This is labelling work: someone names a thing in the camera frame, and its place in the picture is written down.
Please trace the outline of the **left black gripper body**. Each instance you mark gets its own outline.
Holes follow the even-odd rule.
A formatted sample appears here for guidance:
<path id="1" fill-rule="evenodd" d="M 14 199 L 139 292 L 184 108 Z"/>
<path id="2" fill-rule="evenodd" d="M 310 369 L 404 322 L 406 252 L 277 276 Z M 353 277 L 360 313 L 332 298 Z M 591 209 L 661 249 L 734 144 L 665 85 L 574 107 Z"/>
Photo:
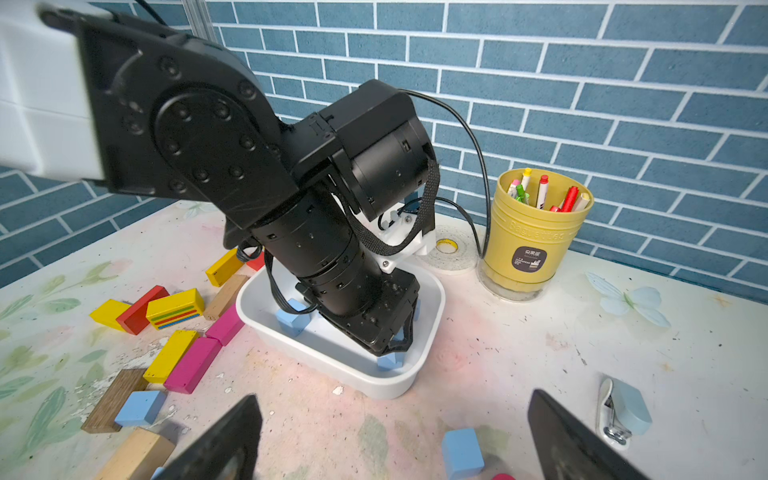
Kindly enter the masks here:
<path id="1" fill-rule="evenodd" d="M 297 290 L 332 326 L 365 351 L 381 357 L 405 353 L 420 284 L 402 269 L 387 274 L 363 251 L 340 255 L 320 273 L 300 277 Z"/>

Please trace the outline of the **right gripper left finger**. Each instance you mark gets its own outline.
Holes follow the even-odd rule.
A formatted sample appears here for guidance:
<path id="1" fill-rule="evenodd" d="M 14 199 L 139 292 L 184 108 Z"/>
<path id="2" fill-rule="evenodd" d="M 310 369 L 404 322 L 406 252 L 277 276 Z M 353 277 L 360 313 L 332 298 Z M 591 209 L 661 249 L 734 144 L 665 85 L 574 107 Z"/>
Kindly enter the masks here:
<path id="1" fill-rule="evenodd" d="M 262 424 L 257 397 L 243 397 L 155 479 L 254 479 Z"/>

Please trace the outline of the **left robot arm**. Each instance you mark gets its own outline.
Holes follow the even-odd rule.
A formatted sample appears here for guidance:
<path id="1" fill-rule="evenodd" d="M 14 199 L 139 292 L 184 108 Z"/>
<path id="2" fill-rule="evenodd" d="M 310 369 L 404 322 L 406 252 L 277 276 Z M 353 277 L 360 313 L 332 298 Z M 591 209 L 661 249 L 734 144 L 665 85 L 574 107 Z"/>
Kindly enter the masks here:
<path id="1" fill-rule="evenodd" d="M 408 350 L 416 277 L 384 267 L 434 226 L 436 155 L 409 95 L 370 80 L 303 120 L 207 40 L 78 1 L 1 5 L 1 162 L 113 193 L 199 200 L 369 353 Z"/>

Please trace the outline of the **blue cube pair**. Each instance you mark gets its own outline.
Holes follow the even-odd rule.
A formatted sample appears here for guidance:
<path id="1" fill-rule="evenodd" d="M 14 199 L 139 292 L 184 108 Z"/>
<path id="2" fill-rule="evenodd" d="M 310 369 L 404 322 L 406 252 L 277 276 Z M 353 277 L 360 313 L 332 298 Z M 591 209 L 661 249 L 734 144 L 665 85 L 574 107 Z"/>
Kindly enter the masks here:
<path id="1" fill-rule="evenodd" d="M 442 454 L 446 476 L 450 480 L 474 477 L 485 467 L 477 434 L 471 428 L 446 432 Z"/>
<path id="2" fill-rule="evenodd" d="M 377 366 L 380 370 L 391 371 L 401 368 L 405 362 L 405 352 L 392 352 L 377 358 Z"/>

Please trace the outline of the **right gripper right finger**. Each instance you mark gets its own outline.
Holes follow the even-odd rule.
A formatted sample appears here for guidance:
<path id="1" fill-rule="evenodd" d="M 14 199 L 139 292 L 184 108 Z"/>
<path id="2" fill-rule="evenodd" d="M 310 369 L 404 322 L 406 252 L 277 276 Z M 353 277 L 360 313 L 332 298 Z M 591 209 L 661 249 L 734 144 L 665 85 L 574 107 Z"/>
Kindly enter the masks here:
<path id="1" fill-rule="evenodd" d="M 533 391 L 527 419 L 546 480 L 648 480 L 544 390 Z"/>

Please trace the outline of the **white rectangular dish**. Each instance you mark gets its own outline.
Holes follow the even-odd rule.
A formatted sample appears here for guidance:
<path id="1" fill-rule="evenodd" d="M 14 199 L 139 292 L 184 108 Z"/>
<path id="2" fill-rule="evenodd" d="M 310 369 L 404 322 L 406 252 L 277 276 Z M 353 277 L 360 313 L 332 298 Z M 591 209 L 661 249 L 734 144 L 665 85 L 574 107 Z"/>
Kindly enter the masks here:
<path id="1" fill-rule="evenodd" d="M 299 335 L 292 337 L 280 326 L 267 274 L 260 271 L 238 293 L 236 310 L 245 325 L 271 347 L 338 382 L 377 400 L 403 395 L 414 383 L 434 343 L 446 303 L 445 289 L 432 272 L 416 260 L 401 268 L 414 274 L 420 283 L 414 340 L 402 364 L 394 369 L 379 367 L 376 357 L 318 313 Z"/>

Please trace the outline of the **blue cube cluster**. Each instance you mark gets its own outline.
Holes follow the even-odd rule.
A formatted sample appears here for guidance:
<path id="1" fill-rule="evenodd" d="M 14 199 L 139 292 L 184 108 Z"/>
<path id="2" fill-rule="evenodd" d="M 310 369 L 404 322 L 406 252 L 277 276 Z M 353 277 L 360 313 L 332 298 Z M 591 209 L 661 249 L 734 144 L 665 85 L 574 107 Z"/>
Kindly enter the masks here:
<path id="1" fill-rule="evenodd" d="M 275 316 L 281 331 L 285 335 L 295 338 L 309 325 L 312 320 L 312 313 L 310 311 L 304 312 L 307 306 L 295 298 L 289 299 L 288 305 L 292 310 L 295 310 L 295 313 L 278 309 Z"/>

